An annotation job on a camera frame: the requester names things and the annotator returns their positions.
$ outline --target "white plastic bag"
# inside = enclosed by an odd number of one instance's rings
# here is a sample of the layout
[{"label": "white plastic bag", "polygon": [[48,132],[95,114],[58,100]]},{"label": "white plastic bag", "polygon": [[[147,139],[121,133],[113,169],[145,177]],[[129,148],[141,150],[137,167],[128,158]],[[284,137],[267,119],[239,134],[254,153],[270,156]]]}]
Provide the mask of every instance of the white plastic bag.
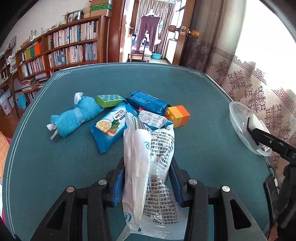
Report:
[{"label": "white plastic bag", "polygon": [[173,124],[151,133],[150,176],[139,232],[147,236],[184,239],[188,212],[176,202],[173,192],[164,184],[174,155]]},{"label": "white plastic bag", "polygon": [[143,123],[132,114],[127,115],[127,129],[123,134],[123,211],[127,225],[117,241],[125,240],[130,233],[169,240],[184,239],[188,213],[178,205],[173,192],[164,184],[174,154],[173,124],[153,132],[142,126],[139,131],[137,127]]},{"label": "white plastic bag", "polygon": [[126,227],[117,240],[137,232],[142,217],[150,168],[151,131],[131,113],[123,133],[125,184],[122,197]]}]

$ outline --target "yellow toy block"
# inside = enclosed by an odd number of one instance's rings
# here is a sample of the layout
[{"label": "yellow toy block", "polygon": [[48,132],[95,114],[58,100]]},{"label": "yellow toy block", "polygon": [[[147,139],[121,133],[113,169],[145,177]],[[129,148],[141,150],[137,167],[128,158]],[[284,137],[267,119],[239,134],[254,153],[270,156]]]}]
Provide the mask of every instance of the yellow toy block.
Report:
[{"label": "yellow toy block", "polygon": [[174,123],[174,127],[185,125],[189,116],[189,112],[183,107],[183,105],[168,107],[165,112],[165,117]]}]

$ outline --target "door handle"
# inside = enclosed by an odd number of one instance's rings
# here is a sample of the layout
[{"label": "door handle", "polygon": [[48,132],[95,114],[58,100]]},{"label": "door handle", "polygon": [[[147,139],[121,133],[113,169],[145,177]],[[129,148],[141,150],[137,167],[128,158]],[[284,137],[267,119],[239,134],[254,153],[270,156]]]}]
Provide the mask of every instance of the door handle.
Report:
[{"label": "door handle", "polygon": [[185,26],[181,26],[181,27],[179,27],[179,28],[176,28],[176,26],[174,26],[174,25],[170,25],[170,26],[168,27],[168,30],[169,30],[170,32],[173,32],[173,33],[176,32],[176,31],[178,31],[180,35],[188,34],[188,35],[190,35],[192,38],[195,38],[195,39],[198,39],[198,37],[199,37],[199,35],[200,35],[199,32],[197,32],[197,31],[195,31],[195,30],[190,31],[190,30],[189,30],[187,27],[185,27]]}]

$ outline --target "patterned curtain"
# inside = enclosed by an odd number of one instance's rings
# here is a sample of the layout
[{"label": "patterned curtain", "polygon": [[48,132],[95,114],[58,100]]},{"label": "patterned curtain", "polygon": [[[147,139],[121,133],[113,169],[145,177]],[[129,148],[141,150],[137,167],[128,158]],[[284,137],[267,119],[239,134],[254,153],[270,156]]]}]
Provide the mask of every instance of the patterned curtain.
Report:
[{"label": "patterned curtain", "polygon": [[[200,37],[187,38],[181,65],[204,71],[234,101],[253,110],[272,135],[296,146],[296,95],[280,87],[280,81],[277,86],[270,84],[255,62],[237,56],[238,46],[246,43],[241,33],[247,1],[250,0],[196,1],[190,28],[199,31]],[[243,47],[252,51],[252,44],[256,43],[248,44]],[[288,162],[274,152],[270,159],[281,182]]]}]

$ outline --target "hanging clothes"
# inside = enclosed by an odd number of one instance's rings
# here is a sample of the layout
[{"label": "hanging clothes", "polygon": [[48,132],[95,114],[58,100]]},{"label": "hanging clothes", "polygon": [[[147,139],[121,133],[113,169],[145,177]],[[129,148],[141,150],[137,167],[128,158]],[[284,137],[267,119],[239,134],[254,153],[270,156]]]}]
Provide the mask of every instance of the hanging clothes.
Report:
[{"label": "hanging clothes", "polygon": [[149,33],[149,50],[153,52],[154,42],[156,37],[156,32],[158,29],[158,23],[160,21],[160,17],[153,16],[141,16],[140,20],[140,28],[138,31],[138,38],[136,43],[136,50],[140,50],[140,46],[143,38],[145,37],[145,33],[148,30]]}]

